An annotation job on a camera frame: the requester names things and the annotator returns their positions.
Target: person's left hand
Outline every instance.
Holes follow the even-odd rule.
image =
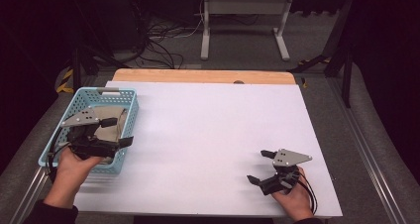
[[[44,203],[54,207],[72,208],[80,185],[84,183],[90,170],[102,160],[99,157],[82,160],[70,148],[64,148],[58,160],[55,182]]]

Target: white tabletop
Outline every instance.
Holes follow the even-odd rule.
[[[297,85],[116,82],[140,104],[134,144],[120,174],[91,174],[80,211],[145,215],[284,216],[248,182],[274,175],[261,150],[309,155],[301,164],[318,199],[317,216],[342,216]]]

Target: gray floor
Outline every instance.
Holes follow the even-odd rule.
[[[322,52],[336,16],[314,14],[304,18],[297,13],[291,14],[284,32],[291,56],[288,62],[281,60],[271,32],[276,20],[272,16],[260,16],[252,26],[222,19],[212,21],[210,54],[206,61],[200,60],[201,32],[187,38],[165,39],[160,44],[171,53],[183,55],[187,68],[284,71],[296,67],[300,60]],[[145,52],[144,57],[156,55]],[[133,67],[140,64],[154,65],[141,59],[130,63]],[[307,87],[300,86],[302,95],[344,213],[343,217],[333,218],[329,223],[420,223],[420,187],[380,123],[358,68],[355,66],[352,76],[352,109],[345,109],[334,90],[336,82],[341,81],[340,77],[325,78],[319,73],[323,67],[319,65],[296,74],[296,81],[300,84],[300,77],[306,78]],[[89,85],[103,86],[112,78],[114,70],[104,67],[98,76],[87,77],[85,81]],[[59,95],[1,175],[1,223],[8,223],[18,208],[31,184],[38,158],[70,99],[70,94]],[[346,114],[355,118],[362,143],[367,145],[365,149],[361,149],[361,137]],[[366,152],[374,158],[373,161],[365,159]],[[384,181],[377,183],[376,176]],[[49,186],[46,185],[40,198]],[[384,192],[390,193],[391,198],[383,197]],[[397,206],[392,204],[393,208],[389,209],[386,203],[393,203],[392,199]],[[401,214],[393,215],[395,210],[400,210]],[[132,222],[132,216],[95,213],[81,213],[77,219],[77,223]],[[278,219],[275,222],[290,221]]]

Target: blue basket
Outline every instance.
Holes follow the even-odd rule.
[[[39,165],[45,167],[48,162],[47,155],[50,151],[50,146],[53,142],[53,137],[60,130],[60,124],[73,116],[74,114],[80,112],[81,110],[87,107],[96,107],[96,106],[121,106],[128,110],[127,119],[124,124],[124,129],[121,133],[121,138],[131,137],[133,133],[133,127],[136,122],[137,113],[139,111],[139,103],[137,101],[137,94],[135,89],[130,88],[108,88],[108,87],[81,87],[77,90],[72,98],[70,104],[64,112],[61,120],[59,121],[52,137],[49,140],[46,148],[39,158]],[[55,146],[57,147],[58,143],[63,143],[67,141],[67,133],[69,128],[61,129],[60,134],[58,135]],[[124,157],[127,153],[128,148],[121,149],[115,154],[113,162],[109,165],[97,165],[92,169],[91,172],[99,173],[119,173],[121,167],[123,166]],[[53,165],[57,166],[57,160],[59,156],[56,156]]]

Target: white metal frame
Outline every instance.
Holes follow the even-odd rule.
[[[290,56],[283,39],[283,31],[292,0],[204,0],[204,32],[201,44],[201,59],[209,57],[210,14],[267,14],[280,15],[278,28],[273,28],[278,49],[283,60]]]

